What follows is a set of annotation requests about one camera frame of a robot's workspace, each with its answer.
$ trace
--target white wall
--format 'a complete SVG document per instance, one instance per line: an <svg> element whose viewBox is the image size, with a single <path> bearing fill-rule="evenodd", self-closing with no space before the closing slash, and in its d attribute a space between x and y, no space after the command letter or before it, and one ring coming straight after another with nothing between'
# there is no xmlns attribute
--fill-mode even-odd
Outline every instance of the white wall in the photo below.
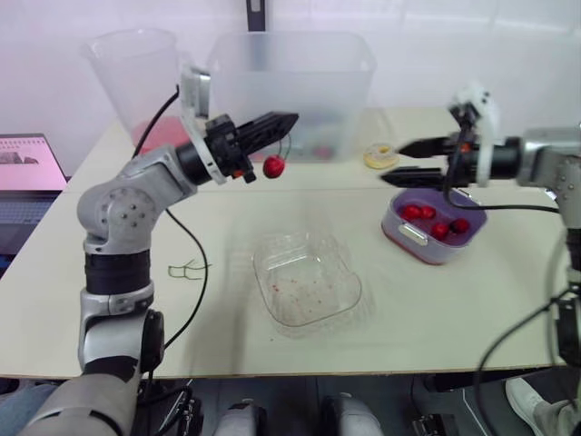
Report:
<svg viewBox="0 0 581 436"><path fill-rule="evenodd" d="M276 30L350 30L378 59L369 103L443 105L478 77L506 133L581 120L579 0L267 0ZM0 132L44 132L73 173L114 118L79 46L120 28L174 31L205 62L246 28L244 0L3 0Z"/></svg>

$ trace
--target clear plastic tray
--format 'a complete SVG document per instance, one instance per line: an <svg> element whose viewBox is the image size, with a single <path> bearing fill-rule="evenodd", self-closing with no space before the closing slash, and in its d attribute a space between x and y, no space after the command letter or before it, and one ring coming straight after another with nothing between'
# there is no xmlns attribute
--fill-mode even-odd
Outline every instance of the clear plastic tray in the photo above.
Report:
<svg viewBox="0 0 581 436"><path fill-rule="evenodd" d="M266 308L288 336L329 327L361 298L359 277L330 236L267 236L253 262Z"/></svg>

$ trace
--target black cable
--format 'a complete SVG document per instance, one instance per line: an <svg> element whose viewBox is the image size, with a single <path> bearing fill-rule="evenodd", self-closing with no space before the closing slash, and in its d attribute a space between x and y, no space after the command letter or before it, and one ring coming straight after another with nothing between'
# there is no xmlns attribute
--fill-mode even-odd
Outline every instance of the black cable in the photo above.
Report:
<svg viewBox="0 0 581 436"><path fill-rule="evenodd" d="M150 395L151 392L151 388L153 385L153 370L149 371L149 374L147 375L147 383L145 384L145 392L143 394L143 397L145 399L147 399ZM147 416L145 417L145 420L147 422L147 436L150 436L152 434L152 411L148 410L146 411Z"/></svg>
<svg viewBox="0 0 581 436"><path fill-rule="evenodd" d="M139 140L139 143L137 144L137 146L135 147L135 151L133 152L133 156L132 158L134 158L137 154L139 154L139 152L141 151L143 144L145 144L145 140L147 139L147 136L149 135L149 133L151 132L151 130L153 129L153 127L155 126L155 123L157 123L157 121L162 117L163 113L167 110L168 107L170 107L170 105L177 100L178 96L180 95L180 86L176 85L175 86L175 94L172 95L167 102L165 102L163 104L162 107L160 107L160 109L157 111L157 114L155 114L152 118L152 120L149 122L149 124L147 125L147 128L145 129L145 131L142 134L142 137ZM170 212L169 209L165 210L167 212L168 215L170 215L170 217L175 221L176 224L178 224L180 227L182 227L182 229L193 239L193 241L196 243L196 245L198 245L198 248L200 249L200 252L202 253L202 258L203 258L203 270L204 270L204 277L203 277L203 285L202 285L202 292L200 293L200 298L198 298L198 302L196 303L195 308L193 309L192 314L190 315L190 318L188 318L188 320L184 323L184 325L182 326L182 328L180 328L180 330L178 330L173 336L172 338L166 342L164 344L164 347L167 349L170 345L172 345L172 343L178 339L178 337L183 333L183 331L185 329L188 328L188 326L190 325L190 323L193 320L193 317L196 315L196 313L198 312L198 310L200 309L200 305L202 304L202 298L203 295L206 292L206 285L208 284L208 259L206 258L206 252L203 250L202 244L200 243L200 241L198 241L198 239L193 235L192 232L190 232L190 230L183 225L180 220L178 220L172 212Z"/></svg>
<svg viewBox="0 0 581 436"><path fill-rule="evenodd" d="M458 164L460 160L460 155L462 151L462 144L466 141L469 133L469 126L464 125L460 128L460 133L458 134L458 141L454 153L452 154L452 159L450 160L448 170L446 172L446 177L444 178L444 198L446 201L458 209L463 209L465 211L505 211L505 210L522 210L522 211L541 211L541 212L551 212L559 213L559 210L555 207L548 206L538 206L535 204L500 204L500 205L490 205L490 206L466 206L463 204L454 203L450 197L454 184L454 176L456 175L456 170L458 169Z"/></svg>
<svg viewBox="0 0 581 436"><path fill-rule="evenodd" d="M167 110L168 107L170 107L172 105L173 102L175 102L178 99L179 96L180 96L180 86L176 85L175 86L175 94L172 95L169 98L169 100L163 104L162 107L160 107L160 109L157 111L157 114L155 114L153 116L152 120L149 122L149 124L147 124L147 127L145 127L145 130L143 131L142 137L139 139L139 142L137 143L137 146L135 147L135 151L133 151L133 156L131 156L132 159L137 154L139 154L139 152L142 150L143 144L145 144L145 140L147 139L147 136L149 136L149 133L152 131L155 124L162 117L163 113Z"/></svg>
<svg viewBox="0 0 581 436"><path fill-rule="evenodd" d="M521 327L523 327L526 324L528 324L529 322L533 321L541 313L543 313L545 311L548 311L549 308L555 302L557 302L558 300L560 300L568 292L569 292L569 290L562 291L556 297L551 298L547 303L543 304L541 307L539 307L538 309L536 309L534 312L530 313L522 321L520 321L517 324L513 325L506 332L502 333L492 343L492 345L490 345L488 347L487 351L484 353L484 356L482 357L482 360L480 361L480 364L478 365L478 369L477 369L476 373L474 374L474 395L476 397L476 405L477 405L477 408L478 408L478 412L482 416L482 421L485 423L485 425L488 428L488 431L490 432L490 435L491 436L498 436L499 433L497 432L496 427L494 427L494 425L490 421L490 417L488 416L488 413L487 413L487 411L486 411L486 409L484 407L484 402L482 401L482 391L480 390L480 385L482 384L482 375L484 373L484 368L485 368L485 366L486 366L486 364L488 362L488 359L490 359L490 356L492 356L492 353L498 348L498 346L506 338L508 338L512 333L514 333L517 330L519 330Z"/></svg>
<svg viewBox="0 0 581 436"><path fill-rule="evenodd" d="M165 102L163 104L162 107L160 107L160 109L157 111L157 113L153 116L152 120L149 122L149 124L147 125L147 127L145 128L145 130L143 131L143 134L141 136L141 138L139 139L139 142L137 143L137 146L135 147L135 150L133 151L133 156L132 159L137 156L139 154L139 152L142 150L143 145L145 144L145 141L147 140L147 137L149 135L149 133L151 132L151 130L153 129L153 127L155 126L155 124L159 121L159 119L162 117L163 113L167 110L168 107L170 107L172 105L173 102L175 102L178 97L180 95L180 87L179 85L175 86L175 94L173 94L168 100L167 102ZM175 223L177 223L186 233L188 233L188 235L193 239L193 241L198 245L198 248L200 249L200 252L202 253L202 258L203 258L203 269L204 269L204 280L203 280L203 286L202 286L202 292L200 293L200 297L198 298L198 302L196 303L196 306L192 312L192 315L190 316L190 318L186 321L186 323L182 326L182 328L175 333L172 338L166 342L164 344L164 348L168 348L176 339L178 339L178 337L183 333L183 331L188 327L188 325L190 325L190 323L192 322L193 317L196 315L196 313L198 312L198 310L200 309L200 305L202 304L202 298L203 295L205 294L206 291L206 285L208 283L208 259L206 258L206 253L203 250L202 245L200 244L200 241L198 241L198 239L193 235L192 232L190 232L190 230L185 227L185 225L183 225L173 214L169 209L166 209L166 212L170 215L170 217L175 221ZM150 389L151 386L153 384L153 371L149 372L148 375L148 379L147 379L147 383L145 385L145 391L144 391L144 398L145 400L143 401L143 404L154 404L158 401L161 401L163 398L159 397L156 399L149 399L149 394L150 394ZM190 399L192 398L192 390L189 387L185 387L187 388L187 390L181 389L180 391L184 391L186 400L182 403L182 407L180 409L178 409L178 411L175 413L175 415L172 417L171 420L169 420L161 429L159 429L154 436L162 436L164 435L167 431L169 431L173 425L175 425L175 423L182 417L183 412L185 410L185 407L189 404ZM147 412L147 436L150 435L151 433L151 413L148 411Z"/></svg>
<svg viewBox="0 0 581 436"><path fill-rule="evenodd" d="M159 429L153 436L163 436L165 433L171 430L172 427L183 417L183 413L189 406L190 400L192 399L192 390L189 388L189 386L185 387L188 389L183 390L184 399L182 404L180 404L180 407L178 407L177 411L175 411L175 414L172 416L172 418L167 421L165 425L163 425L161 429Z"/></svg>
<svg viewBox="0 0 581 436"><path fill-rule="evenodd" d="M414 397L414 386L415 386L415 384L416 384L416 374L412 374L411 375L411 384L409 385L409 400L411 402L412 407L416 411L416 413L419 416L423 416L424 414L419 409L418 404L416 403L416 398Z"/></svg>
<svg viewBox="0 0 581 436"><path fill-rule="evenodd" d="M549 263L547 267L547 273L545 274L545 298L548 301L551 296L553 295L554 291L554 283L555 283L555 275L558 268L558 263L563 255L563 248L565 247L565 240L566 236L565 233L562 233L559 236L559 239L556 241L555 247L551 253L551 257L549 258ZM562 372L558 370L556 365L556 356L555 356L555 344L553 341L553 326L554 326L554 319L551 316L551 312L547 311L546 316L546 343L547 343L547 355L549 359L549 363L551 365L551 372L556 380L556 384L559 386L561 393L563 393L564 398L567 402L571 405L574 411L577 410L576 401L573 399L571 395L569 395L569 391L567 386L563 382Z"/></svg>
<svg viewBox="0 0 581 436"><path fill-rule="evenodd" d="M183 326L180 328L180 330L178 330L170 338L170 340L165 343L164 347L167 349L167 348L169 348L170 345L172 345L172 343L176 339L178 339L180 337L180 335L185 331L185 329L188 328L188 326L192 322L193 318L196 316L196 313L200 309L200 305L202 304L202 300L203 300L203 295L206 293L206 286L208 284L208 270L209 270L209 268L208 268L208 259L206 257L206 252L203 250L202 244L200 243L200 241L198 241L198 238L196 238L193 235L193 233L190 232L190 230L185 225L183 225L182 222L180 220L178 220L169 209L166 209L165 211L167 212L168 215L170 215L170 218L172 218L176 224L178 224L180 227L182 227L182 229L186 233L188 233L188 235L193 239L193 241L196 243L196 245L198 245L198 249L200 249L200 253L202 254L203 270L204 270L202 291L200 292L200 297L198 298L198 302L196 303L195 307L193 308L193 311L192 311L192 314L190 315L190 318L188 318L186 320L186 322L183 324Z"/></svg>
<svg viewBox="0 0 581 436"><path fill-rule="evenodd" d="M175 394L185 393L186 391L189 391L190 395L192 395L192 388L190 388L190 386L181 386L179 388L172 389L171 391L167 391L166 393L162 393L161 395L157 395L147 400L140 401L137 403L137 407L149 407L153 404L157 404L158 402L165 401L168 398L174 396Z"/></svg>

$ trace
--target red cherry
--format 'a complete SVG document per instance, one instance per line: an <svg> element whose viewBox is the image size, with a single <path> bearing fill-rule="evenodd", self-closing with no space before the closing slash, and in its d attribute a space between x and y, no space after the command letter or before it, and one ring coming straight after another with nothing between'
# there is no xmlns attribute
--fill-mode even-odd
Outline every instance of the red cherry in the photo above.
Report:
<svg viewBox="0 0 581 436"><path fill-rule="evenodd" d="M269 179L276 179L284 171L284 159L278 155L269 156L262 165L262 172Z"/></svg>
<svg viewBox="0 0 581 436"><path fill-rule="evenodd" d="M436 209L432 206L421 206L421 217L424 220L431 220L436 217Z"/></svg>
<svg viewBox="0 0 581 436"><path fill-rule="evenodd" d="M450 224L450 230L454 233L466 233L470 228L470 223L464 218L458 218Z"/></svg>
<svg viewBox="0 0 581 436"><path fill-rule="evenodd" d="M421 217L421 209L419 209L415 204L408 204L403 208L401 217L407 221L417 220Z"/></svg>
<svg viewBox="0 0 581 436"><path fill-rule="evenodd" d="M448 236L449 228L444 223L436 223L432 226L432 231L429 233L439 241L444 241Z"/></svg>

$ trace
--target sneaker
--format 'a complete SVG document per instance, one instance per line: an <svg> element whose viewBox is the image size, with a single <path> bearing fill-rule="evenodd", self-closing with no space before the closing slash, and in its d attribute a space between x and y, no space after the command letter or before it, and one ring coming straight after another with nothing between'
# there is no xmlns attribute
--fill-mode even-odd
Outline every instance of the sneaker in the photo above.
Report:
<svg viewBox="0 0 581 436"><path fill-rule="evenodd" d="M544 401L543 397L521 378L508 380L505 384L505 390L510 407L518 417L533 429L535 436L546 436L538 428L534 415L536 406Z"/></svg>

